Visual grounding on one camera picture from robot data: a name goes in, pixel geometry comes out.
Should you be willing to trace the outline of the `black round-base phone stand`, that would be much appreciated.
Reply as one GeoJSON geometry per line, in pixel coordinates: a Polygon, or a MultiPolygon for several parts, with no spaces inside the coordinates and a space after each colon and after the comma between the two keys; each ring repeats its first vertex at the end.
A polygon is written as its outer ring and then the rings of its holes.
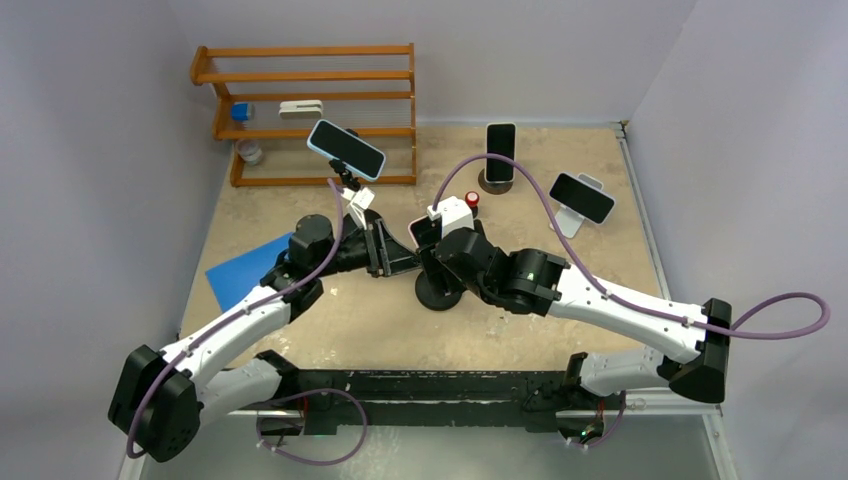
{"type": "Polygon", "coordinates": [[[464,288],[444,272],[421,271],[415,280],[415,296],[419,303],[432,311],[447,311],[461,300],[464,288]]]}

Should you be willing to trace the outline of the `pink case phone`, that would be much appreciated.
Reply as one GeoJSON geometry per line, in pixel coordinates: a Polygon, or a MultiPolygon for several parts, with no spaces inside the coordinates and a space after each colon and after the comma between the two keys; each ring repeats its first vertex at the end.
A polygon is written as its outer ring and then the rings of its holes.
{"type": "Polygon", "coordinates": [[[426,249],[438,243],[442,238],[440,219],[430,219],[427,215],[413,220],[408,231],[417,250],[426,249]]]}

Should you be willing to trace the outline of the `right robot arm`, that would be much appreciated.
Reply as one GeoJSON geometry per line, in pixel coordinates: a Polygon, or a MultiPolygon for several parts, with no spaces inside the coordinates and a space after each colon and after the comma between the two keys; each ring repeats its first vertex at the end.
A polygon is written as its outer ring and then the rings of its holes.
{"type": "Polygon", "coordinates": [[[689,400],[720,404],[726,397],[732,307],[652,297],[601,281],[592,285],[564,258],[533,248],[506,253],[484,234],[460,228],[421,250],[432,278],[450,292],[468,291],[516,315],[581,321],[641,343],[614,354],[572,356],[561,381],[564,399],[584,407],[622,390],[668,387],[689,400]]]}

